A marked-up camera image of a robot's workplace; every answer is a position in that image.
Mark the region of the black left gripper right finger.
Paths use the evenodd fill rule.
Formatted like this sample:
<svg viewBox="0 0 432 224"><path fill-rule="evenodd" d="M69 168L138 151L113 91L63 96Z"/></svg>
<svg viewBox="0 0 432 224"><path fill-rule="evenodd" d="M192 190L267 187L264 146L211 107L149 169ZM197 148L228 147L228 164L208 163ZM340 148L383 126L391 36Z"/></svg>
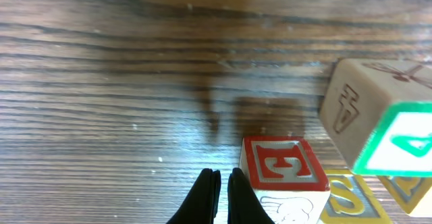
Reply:
<svg viewBox="0 0 432 224"><path fill-rule="evenodd" d="M234 168L229 176L227 197L228 224L274 224L240 168Z"/></svg>

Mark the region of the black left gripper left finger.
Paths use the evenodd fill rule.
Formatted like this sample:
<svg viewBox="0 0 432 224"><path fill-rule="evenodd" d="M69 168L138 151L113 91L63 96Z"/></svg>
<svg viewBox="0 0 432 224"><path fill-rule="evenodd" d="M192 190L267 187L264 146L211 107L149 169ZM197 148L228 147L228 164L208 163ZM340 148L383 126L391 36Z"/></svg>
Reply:
<svg viewBox="0 0 432 224"><path fill-rule="evenodd" d="M221 190L219 170L203 169L167 224L213 224Z"/></svg>

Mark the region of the green top block number 4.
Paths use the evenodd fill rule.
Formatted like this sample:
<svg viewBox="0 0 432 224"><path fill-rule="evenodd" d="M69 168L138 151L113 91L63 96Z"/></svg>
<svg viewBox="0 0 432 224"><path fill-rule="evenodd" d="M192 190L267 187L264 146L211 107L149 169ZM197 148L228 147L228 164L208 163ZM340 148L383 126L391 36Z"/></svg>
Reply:
<svg viewBox="0 0 432 224"><path fill-rule="evenodd" d="M431 67L342 59L320 118L353 173L431 177Z"/></svg>

